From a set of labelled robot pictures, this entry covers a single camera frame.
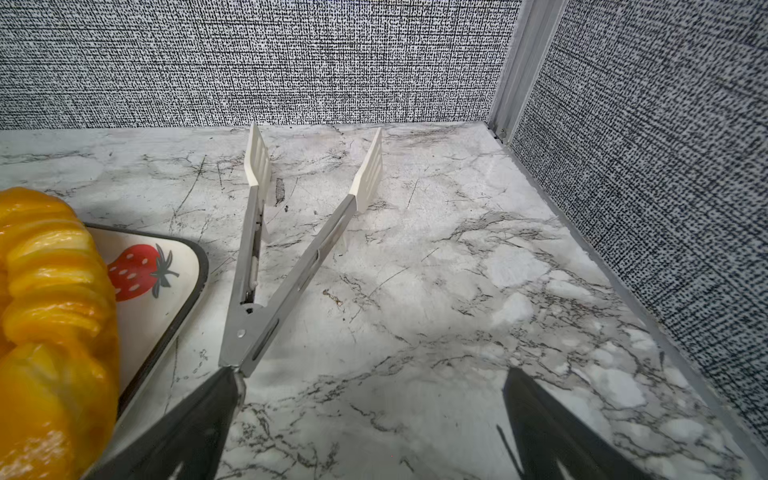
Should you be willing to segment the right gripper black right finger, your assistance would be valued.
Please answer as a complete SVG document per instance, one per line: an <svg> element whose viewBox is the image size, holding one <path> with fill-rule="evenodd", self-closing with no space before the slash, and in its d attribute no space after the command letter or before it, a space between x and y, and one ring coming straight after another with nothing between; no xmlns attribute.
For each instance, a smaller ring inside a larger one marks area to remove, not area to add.
<svg viewBox="0 0 768 480"><path fill-rule="evenodd" d="M515 446L507 452L522 479L647 479L522 369L503 387Z"/></svg>

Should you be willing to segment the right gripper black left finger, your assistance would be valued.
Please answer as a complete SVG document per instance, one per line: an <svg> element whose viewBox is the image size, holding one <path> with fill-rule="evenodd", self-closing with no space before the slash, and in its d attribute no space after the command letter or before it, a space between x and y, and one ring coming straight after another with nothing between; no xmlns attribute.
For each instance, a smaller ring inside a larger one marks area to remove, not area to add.
<svg viewBox="0 0 768 480"><path fill-rule="evenodd" d="M242 405L240 372L222 368L88 479L213 479Z"/></svg>

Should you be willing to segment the long twisted fake bread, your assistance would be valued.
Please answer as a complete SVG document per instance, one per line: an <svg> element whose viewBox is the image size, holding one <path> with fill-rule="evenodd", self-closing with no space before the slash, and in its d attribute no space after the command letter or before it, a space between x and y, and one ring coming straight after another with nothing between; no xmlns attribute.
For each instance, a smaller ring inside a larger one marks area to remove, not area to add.
<svg viewBox="0 0 768 480"><path fill-rule="evenodd" d="M92 235L56 197L2 191L2 478L80 478L119 395L115 293Z"/></svg>

